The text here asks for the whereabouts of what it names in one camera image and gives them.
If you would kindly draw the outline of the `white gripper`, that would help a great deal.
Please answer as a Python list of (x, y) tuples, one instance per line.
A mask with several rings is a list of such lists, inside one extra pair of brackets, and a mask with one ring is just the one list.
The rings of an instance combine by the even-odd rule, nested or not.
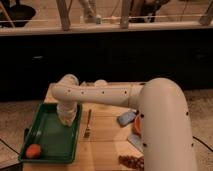
[(59, 102), (57, 104), (57, 113), (59, 120), (64, 126), (70, 127), (77, 114), (76, 102)]

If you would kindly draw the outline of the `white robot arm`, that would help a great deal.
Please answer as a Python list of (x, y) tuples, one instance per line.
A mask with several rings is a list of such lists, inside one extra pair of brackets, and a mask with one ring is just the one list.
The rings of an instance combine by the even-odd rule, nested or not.
[(79, 102), (135, 109), (142, 118), (144, 171), (197, 171), (187, 101), (181, 88), (167, 78), (140, 84), (81, 86), (67, 74), (52, 86), (57, 112), (67, 116)]

